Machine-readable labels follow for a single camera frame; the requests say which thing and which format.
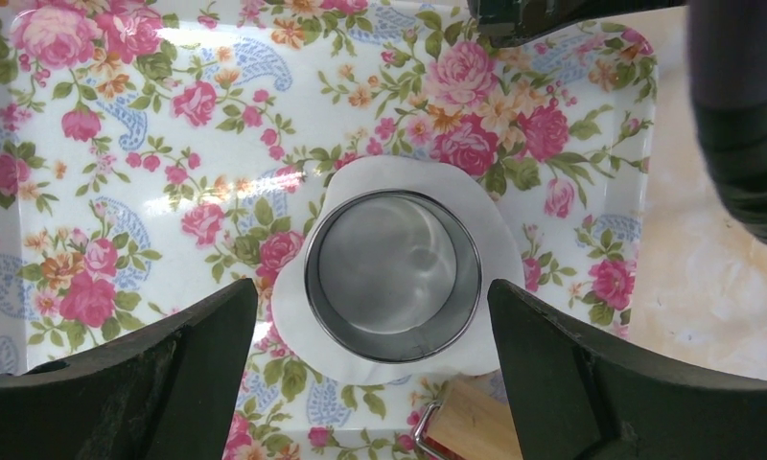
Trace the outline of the white dough piece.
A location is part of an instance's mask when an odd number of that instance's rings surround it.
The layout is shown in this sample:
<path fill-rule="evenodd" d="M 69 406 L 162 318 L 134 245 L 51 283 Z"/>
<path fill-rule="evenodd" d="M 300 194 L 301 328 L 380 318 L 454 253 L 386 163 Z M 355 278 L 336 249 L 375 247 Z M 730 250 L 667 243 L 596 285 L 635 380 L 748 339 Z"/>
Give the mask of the white dough piece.
<path fill-rule="evenodd" d="M 339 204 L 362 194 L 407 190 L 447 206 L 472 234 L 483 268 L 476 316 L 447 350 L 411 363 L 378 363 L 343 349 L 320 327 L 304 287 L 304 259 L 316 226 Z M 382 384 L 413 374 L 482 375 L 499 358 L 488 311 L 487 290 L 497 279 L 523 282 L 517 243 L 491 197 L 461 169 L 397 156 L 367 157 L 340 169 L 325 192 L 322 212 L 301 251 L 280 271 L 271 296 L 274 325 L 290 350 L 321 375 L 344 383 Z"/>

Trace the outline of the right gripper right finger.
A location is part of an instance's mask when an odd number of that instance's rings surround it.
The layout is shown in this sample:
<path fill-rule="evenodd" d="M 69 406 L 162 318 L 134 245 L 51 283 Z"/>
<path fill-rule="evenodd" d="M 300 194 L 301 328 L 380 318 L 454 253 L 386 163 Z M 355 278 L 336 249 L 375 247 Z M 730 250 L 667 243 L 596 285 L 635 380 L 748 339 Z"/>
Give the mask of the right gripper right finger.
<path fill-rule="evenodd" d="M 767 380 L 663 356 L 506 280 L 488 307 L 526 459 L 767 459 Z"/>

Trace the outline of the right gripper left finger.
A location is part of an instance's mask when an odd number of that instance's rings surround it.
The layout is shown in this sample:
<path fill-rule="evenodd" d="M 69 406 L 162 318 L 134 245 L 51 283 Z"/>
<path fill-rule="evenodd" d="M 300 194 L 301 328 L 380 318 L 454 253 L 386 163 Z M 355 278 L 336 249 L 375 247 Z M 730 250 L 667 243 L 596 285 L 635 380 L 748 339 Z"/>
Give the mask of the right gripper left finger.
<path fill-rule="evenodd" d="M 0 375 L 0 459 L 219 459 L 256 323 L 252 281 L 106 344 Z"/>

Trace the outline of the wooden double-ended rolling pin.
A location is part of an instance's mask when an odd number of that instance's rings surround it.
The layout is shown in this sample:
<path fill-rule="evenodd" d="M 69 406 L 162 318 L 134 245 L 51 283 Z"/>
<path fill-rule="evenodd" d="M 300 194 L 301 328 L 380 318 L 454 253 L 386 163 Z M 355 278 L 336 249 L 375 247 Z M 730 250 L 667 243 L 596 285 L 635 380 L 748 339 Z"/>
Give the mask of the wooden double-ended rolling pin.
<path fill-rule="evenodd" d="M 509 407 L 454 379 L 430 402 L 413 432 L 418 451 L 432 459 L 521 459 Z"/>

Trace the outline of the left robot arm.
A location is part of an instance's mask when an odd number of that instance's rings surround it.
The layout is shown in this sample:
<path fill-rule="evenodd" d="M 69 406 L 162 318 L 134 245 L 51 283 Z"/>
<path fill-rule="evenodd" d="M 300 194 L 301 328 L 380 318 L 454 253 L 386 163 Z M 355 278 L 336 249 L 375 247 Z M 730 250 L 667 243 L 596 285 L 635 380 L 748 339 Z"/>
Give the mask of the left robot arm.
<path fill-rule="evenodd" d="M 686 1 L 689 95 L 712 184 L 767 245 L 767 1 Z"/>

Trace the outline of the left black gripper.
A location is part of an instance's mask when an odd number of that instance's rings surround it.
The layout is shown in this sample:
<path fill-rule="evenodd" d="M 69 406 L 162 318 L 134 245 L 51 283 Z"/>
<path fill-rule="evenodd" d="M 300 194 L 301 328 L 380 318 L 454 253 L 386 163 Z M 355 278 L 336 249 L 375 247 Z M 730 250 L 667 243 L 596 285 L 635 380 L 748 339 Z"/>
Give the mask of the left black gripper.
<path fill-rule="evenodd" d="M 637 12 L 682 7 L 681 0 L 469 0 L 480 35 L 495 48 L 512 48 L 573 24 Z"/>

